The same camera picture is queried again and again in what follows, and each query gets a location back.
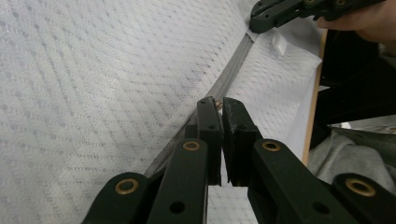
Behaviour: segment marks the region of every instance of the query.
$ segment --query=gray fabric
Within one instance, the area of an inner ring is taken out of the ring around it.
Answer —
[[[389,56],[386,53],[381,53],[381,57],[387,61],[387,63],[389,63],[390,65],[392,65],[394,68],[396,68],[396,58]]]
[[[396,168],[393,166],[389,166],[389,165],[385,165],[385,167],[387,168],[390,177],[392,177],[393,182],[396,183]]]
[[[357,145],[375,148],[385,164],[396,167],[396,135],[333,128]]]
[[[371,147],[356,145],[352,140],[335,131],[309,152],[308,169],[319,179],[332,183],[340,174],[355,173],[367,176],[388,191],[396,194],[394,177],[387,169],[380,154]]]

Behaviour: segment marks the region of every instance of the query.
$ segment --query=gray strip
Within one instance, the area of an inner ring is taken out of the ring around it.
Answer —
[[[207,93],[206,96],[213,96],[215,99],[222,99],[230,89],[233,80],[235,79],[236,75],[239,72],[239,69],[242,66],[242,63],[248,56],[248,52],[253,45],[253,41],[250,39],[248,35],[245,35],[244,38],[241,40],[238,48],[236,49],[235,53],[231,60],[225,66],[223,72],[219,76],[218,80],[215,82],[213,87]],[[191,115],[187,124],[195,124],[196,122],[196,110]],[[162,152],[157,156],[157,158],[153,161],[153,163],[149,166],[149,168],[145,172],[145,176],[152,176],[164,168],[172,155],[173,149],[178,141],[184,138],[184,132],[186,129],[186,125],[184,125],[180,131],[172,138],[172,140],[166,145]]]

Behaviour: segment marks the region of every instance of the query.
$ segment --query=black tool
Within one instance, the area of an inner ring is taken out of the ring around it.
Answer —
[[[391,193],[361,175],[339,175],[332,186],[322,183],[287,146],[263,139],[241,102],[224,98],[223,126],[212,97],[197,107],[198,125],[187,129],[166,170],[151,178],[113,177],[84,224],[206,223],[207,186],[220,184],[219,142],[229,179],[248,187],[259,223],[395,223]]]
[[[385,0],[261,0],[250,14],[250,30],[261,34],[297,17],[315,16],[334,21],[350,11]]]

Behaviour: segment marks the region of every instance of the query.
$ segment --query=round hole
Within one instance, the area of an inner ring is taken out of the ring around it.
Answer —
[[[182,213],[184,211],[185,208],[186,208],[186,206],[184,205],[184,203],[182,203],[182,202],[174,202],[169,207],[169,210],[173,214],[180,214],[180,213]]]
[[[262,143],[262,147],[269,151],[279,151],[280,146],[275,142],[264,142]]]
[[[124,182],[122,184],[120,184],[120,189],[122,190],[128,190],[134,187],[134,183],[132,182]]]
[[[196,149],[199,149],[200,145],[197,142],[186,142],[185,144],[183,144],[183,148],[189,151],[194,151]]]
[[[358,190],[364,190],[364,191],[369,190],[367,188],[367,186],[365,186],[365,185],[363,185],[361,183],[352,183],[352,186],[353,186],[353,188],[358,189]]]
[[[318,213],[321,213],[323,215],[330,214],[330,209],[323,203],[313,203],[312,207],[315,209],[315,211],[317,211]]]
[[[268,143],[266,146],[271,148],[271,149],[274,149],[274,148],[277,147],[277,145],[275,145],[274,143]]]

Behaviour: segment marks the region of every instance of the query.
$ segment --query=white fabric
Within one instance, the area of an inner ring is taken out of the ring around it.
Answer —
[[[270,31],[258,36],[227,96],[244,103],[264,138],[286,143],[301,158],[304,138],[296,141],[293,136],[304,136],[305,129],[290,132],[296,120],[302,119],[297,118],[300,111],[309,112],[310,106],[301,105],[311,99],[307,96],[312,95],[312,81],[320,59],[291,44],[280,55],[272,45],[275,34],[276,31]],[[296,142],[298,149],[289,144]],[[226,184],[224,161],[222,164],[223,187],[209,187],[208,223],[257,223],[248,201],[248,189]]]
[[[275,33],[259,35],[228,96],[245,104],[264,138],[286,142],[320,58],[291,44],[278,54]]]
[[[0,0],[0,223],[79,223],[108,179],[143,173],[254,3]]]
[[[296,18],[287,24],[276,28],[288,41],[301,49],[315,55],[320,52],[320,39],[325,30],[319,29],[314,22],[314,17],[305,19]]]

